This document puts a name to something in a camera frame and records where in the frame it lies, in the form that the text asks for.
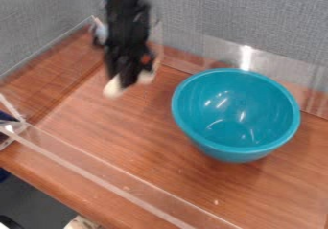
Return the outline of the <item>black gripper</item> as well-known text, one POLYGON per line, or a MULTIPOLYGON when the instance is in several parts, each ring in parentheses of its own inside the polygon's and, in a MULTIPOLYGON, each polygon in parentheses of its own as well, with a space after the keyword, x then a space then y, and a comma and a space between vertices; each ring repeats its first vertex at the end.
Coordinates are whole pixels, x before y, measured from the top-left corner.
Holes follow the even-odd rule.
POLYGON ((111 78, 119 71, 123 88, 137 83, 142 72, 150 71, 150 57, 154 56, 148 45, 150 11, 149 0, 105 0, 105 64, 111 78))

